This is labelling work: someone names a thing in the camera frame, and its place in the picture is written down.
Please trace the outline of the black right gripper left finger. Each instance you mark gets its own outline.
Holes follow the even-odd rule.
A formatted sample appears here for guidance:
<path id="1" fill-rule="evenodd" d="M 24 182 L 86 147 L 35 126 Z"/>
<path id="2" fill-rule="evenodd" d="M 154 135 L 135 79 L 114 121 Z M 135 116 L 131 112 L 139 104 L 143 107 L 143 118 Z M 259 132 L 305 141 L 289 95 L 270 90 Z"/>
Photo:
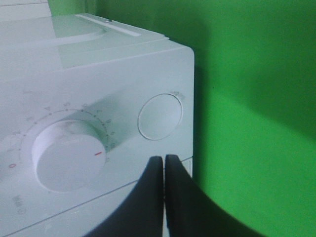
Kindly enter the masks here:
<path id="1" fill-rule="evenodd" d="M 161 237 L 163 232 L 163 162 L 149 158 L 146 168 L 120 206 L 87 237 Z"/>

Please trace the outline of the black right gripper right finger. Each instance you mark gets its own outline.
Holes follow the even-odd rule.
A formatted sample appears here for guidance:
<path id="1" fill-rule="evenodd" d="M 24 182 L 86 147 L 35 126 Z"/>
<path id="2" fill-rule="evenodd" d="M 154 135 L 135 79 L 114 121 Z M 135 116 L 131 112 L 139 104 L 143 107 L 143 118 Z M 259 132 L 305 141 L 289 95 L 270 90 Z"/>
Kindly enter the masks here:
<path id="1" fill-rule="evenodd" d="M 165 207 L 171 237 L 262 237 L 210 199 L 177 155 L 165 157 Z"/>

